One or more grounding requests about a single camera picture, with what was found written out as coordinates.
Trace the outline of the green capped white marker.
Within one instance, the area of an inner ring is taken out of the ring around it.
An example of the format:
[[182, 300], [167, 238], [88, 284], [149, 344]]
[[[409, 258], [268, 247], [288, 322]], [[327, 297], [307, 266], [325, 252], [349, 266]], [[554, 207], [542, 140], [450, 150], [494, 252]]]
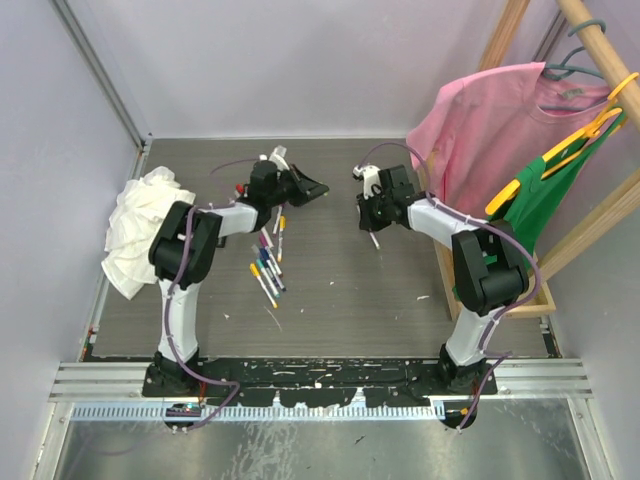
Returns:
[[374, 245], [375, 249], [379, 250], [380, 249], [380, 244], [379, 244], [379, 241], [378, 241], [377, 237], [375, 236], [374, 232], [370, 231], [369, 232], [369, 236], [370, 236], [370, 238], [371, 238], [371, 240], [373, 242], [373, 245]]

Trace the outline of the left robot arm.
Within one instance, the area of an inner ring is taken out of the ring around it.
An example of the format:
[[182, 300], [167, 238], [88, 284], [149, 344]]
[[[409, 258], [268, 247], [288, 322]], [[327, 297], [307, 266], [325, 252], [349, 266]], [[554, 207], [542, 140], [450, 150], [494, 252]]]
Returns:
[[163, 318], [157, 351], [146, 371], [147, 390], [188, 396], [207, 381], [198, 370], [197, 304], [219, 240], [257, 232], [275, 207], [301, 207], [328, 192], [326, 184], [295, 165], [259, 160], [231, 205], [205, 210], [184, 201], [172, 204], [148, 254], [161, 290]]

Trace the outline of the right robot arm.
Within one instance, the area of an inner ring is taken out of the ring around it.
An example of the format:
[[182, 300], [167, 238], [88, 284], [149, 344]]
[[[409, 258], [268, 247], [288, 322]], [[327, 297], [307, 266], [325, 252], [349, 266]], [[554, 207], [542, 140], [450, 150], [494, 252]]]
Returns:
[[513, 241], [508, 223], [480, 221], [417, 192], [402, 165], [356, 166], [353, 177], [363, 185], [356, 196], [360, 229], [373, 233], [399, 224], [451, 251], [454, 293], [462, 308], [436, 371], [444, 390], [462, 393], [485, 369], [486, 344], [502, 310], [529, 288], [526, 250]]

